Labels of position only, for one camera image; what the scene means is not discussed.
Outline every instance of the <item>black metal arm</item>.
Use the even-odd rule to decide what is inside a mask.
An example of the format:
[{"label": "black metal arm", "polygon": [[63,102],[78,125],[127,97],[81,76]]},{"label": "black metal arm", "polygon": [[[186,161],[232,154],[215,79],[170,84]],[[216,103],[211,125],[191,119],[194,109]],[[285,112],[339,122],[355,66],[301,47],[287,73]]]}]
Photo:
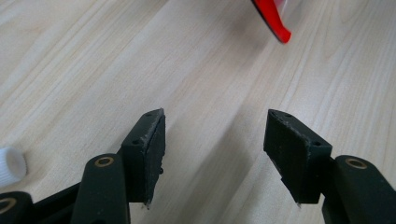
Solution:
[{"label": "black metal arm", "polygon": [[332,159],[332,146],[294,116],[268,111],[264,151],[297,203],[318,203],[327,224],[394,224],[396,192],[370,162]]},{"label": "black metal arm", "polygon": [[159,109],[140,118],[117,154],[88,161],[81,183],[38,203],[25,192],[0,194],[0,223],[130,223],[129,203],[152,201],[164,153]]}]

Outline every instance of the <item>wooden table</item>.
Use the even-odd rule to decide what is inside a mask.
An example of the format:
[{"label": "wooden table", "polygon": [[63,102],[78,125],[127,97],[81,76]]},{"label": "wooden table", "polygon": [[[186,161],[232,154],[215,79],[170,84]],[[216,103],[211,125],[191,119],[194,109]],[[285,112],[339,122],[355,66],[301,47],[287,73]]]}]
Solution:
[{"label": "wooden table", "polygon": [[289,0],[279,44],[250,1],[0,1],[0,147],[37,202],[166,114],[166,155],[134,223],[323,223],[262,151],[269,108],[396,186],[396,1]]}]

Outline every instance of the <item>light wooden surface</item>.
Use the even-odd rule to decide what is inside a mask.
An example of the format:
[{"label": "light wooden surface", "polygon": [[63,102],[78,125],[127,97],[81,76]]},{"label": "light wooden surface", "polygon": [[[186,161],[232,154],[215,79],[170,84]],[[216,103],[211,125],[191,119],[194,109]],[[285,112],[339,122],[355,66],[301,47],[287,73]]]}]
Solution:
[{"label": "light wooden surface", "polygon": [[396,1],[289,0],[288,45],[250,1],[0,1],[0,147],[34,201],[163,107],[164,175],[134,223],[323,223],[262,151],[268,108],[396,187]]}]

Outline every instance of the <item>white object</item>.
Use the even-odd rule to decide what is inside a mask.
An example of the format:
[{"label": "white object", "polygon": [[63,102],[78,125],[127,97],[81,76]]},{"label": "white object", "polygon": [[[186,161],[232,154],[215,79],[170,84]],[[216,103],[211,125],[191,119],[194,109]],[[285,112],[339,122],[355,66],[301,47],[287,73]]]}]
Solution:
[{"label": "white object", "polygon": [[0,148],[0,188],[16,183],[26,175],[22,154],[12,147]]}]

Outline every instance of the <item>red object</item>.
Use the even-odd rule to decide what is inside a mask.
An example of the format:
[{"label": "red object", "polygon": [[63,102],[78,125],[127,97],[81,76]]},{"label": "red object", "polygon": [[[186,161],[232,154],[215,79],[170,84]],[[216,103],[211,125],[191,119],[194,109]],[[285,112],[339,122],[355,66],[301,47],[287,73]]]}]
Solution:
[{"label": "red object", "polygon": [[252,2],[277,39],[284,44],[288,43],[291,32],[283,25],[274,0],[252,0]]}]

